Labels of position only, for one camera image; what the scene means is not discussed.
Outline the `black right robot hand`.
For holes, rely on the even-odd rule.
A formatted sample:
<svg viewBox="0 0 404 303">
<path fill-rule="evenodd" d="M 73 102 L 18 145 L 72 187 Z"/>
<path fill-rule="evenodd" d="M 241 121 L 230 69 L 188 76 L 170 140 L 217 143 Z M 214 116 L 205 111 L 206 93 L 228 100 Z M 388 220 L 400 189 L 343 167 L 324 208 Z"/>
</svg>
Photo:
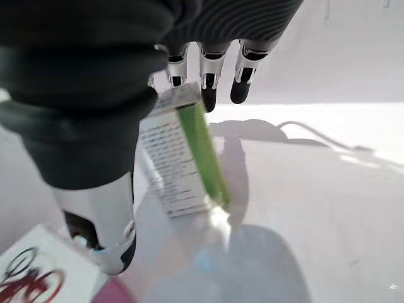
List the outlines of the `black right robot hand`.
<svg viewBox="0 0 404 303">
<path fill-rule="evenodd" d="M 136 249 L 133 167 L 151 74 L 182 45 L 244 39 L 259 53 L 300 1 L 2 1 L 1 125 L 56 190 L 69 232 L 119 274 Z"/>
</svg>

